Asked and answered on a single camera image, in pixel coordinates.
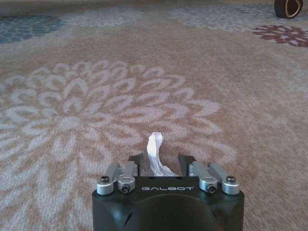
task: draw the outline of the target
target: black screw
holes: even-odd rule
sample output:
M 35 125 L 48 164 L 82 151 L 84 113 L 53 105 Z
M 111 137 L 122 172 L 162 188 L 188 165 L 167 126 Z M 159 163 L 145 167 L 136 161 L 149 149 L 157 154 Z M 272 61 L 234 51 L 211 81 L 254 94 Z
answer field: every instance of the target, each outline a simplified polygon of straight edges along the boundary
M 209 185 L 207 187 L 207 192 L 210 193 L 210 194 L 213 194 L 213 193 L 216 193 L 216 187 L 214 185 Z
M 234 176 L 227 176 L 226 178 L 227 182 L 235 182 L 235 177 Z
M 121 188 L 121 193 L 122 194 L 128 194 L 130 191 L 130 187 L 128 185 L 124 185 L 122 188 Z
M 101 182 L 103 182 L 103 183 L 109 182 L 109 176 L 102 176 L 101 177 Z

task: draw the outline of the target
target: galbot logo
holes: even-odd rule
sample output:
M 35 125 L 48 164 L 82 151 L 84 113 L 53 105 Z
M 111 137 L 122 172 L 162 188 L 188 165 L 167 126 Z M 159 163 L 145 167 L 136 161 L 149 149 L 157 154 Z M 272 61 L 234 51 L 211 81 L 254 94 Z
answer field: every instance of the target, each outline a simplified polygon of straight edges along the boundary
M 158 190 L 158 191 L 184 191 L 184 190 L 189 190 L 191 191 L 193 187 L 167 187 L 167 188 L 162 188 L 162 187 L 142 187 L 141 190 L 144 191 L 152 191 L 152 190 Z

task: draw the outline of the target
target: beige carpet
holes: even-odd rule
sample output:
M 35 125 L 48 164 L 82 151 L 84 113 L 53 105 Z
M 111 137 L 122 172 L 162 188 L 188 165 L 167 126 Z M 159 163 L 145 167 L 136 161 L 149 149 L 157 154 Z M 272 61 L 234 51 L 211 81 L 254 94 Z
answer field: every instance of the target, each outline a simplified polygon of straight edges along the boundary
M 160 131 L 174 172 L 239 178 L 245 231 L 306 231 L 308 11 L 252 3 L 1 3 L 0 229 L 92 230 L 98 177 Z

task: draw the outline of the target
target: white tissue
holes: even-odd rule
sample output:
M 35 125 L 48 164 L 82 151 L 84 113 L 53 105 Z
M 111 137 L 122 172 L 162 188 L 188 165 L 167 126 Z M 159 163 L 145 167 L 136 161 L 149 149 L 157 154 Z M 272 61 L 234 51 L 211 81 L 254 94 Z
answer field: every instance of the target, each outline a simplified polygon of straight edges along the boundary
M 173 177 L 177 176 L 167 166 L 163 166 L 159 160 L 159 147 L 163 143 L 163 136 L 160 132 L 153 132 L 149 137 L 147 146 L 148 157 L 150 161 L 151 170 L 154 176 L 157 177 Z

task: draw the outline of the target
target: white flower pattern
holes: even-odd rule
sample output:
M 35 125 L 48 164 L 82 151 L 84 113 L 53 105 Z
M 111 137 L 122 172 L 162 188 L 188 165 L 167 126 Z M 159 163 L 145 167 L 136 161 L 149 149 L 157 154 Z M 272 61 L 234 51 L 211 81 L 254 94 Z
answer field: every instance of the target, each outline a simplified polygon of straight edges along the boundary
M 114 6 L 68 13 L 62 18 L 73 26 L 119 26 L 136 21 L 142 17 L 142 12 L 129 6 Z
M 214 4 L 204 7 L 182 7 L 172 9 L 169 15 L 171 19 L 178 20 L 187 26 L 230 32 L 250 31 L 256 26 L 268 23 L 284 25 L 290 22 L 277 17 L 273 5 L 268 4 Z M 307 11 L 303 10 L 294 20 L 308 21 Z
M 160 67 L 107 60 L 57 64 L 6 79 L 0 102 L 0 190 L 6 204 L 0 212 L 11 201 L 18 207 L 14 216 L 30 229 L 57 230 L 63 217 L 68 229 L 77 229 L 76 220 L 90 229 L 89 192 L 97 174 L 113 160 L 113 152 L 142 151 L 152 131 L 161 131 L 174 150 L 204 159 L 208 146 L 217 150 L 220 163 L 233 161 L 231 147 L 207 138 L 221 132 L 207 119 L 219 103 L 196 98 L 185 81 Z M 61 177 L 55 168 L 62 169 Z M 29 209 L 43 224 L 26 222 Z

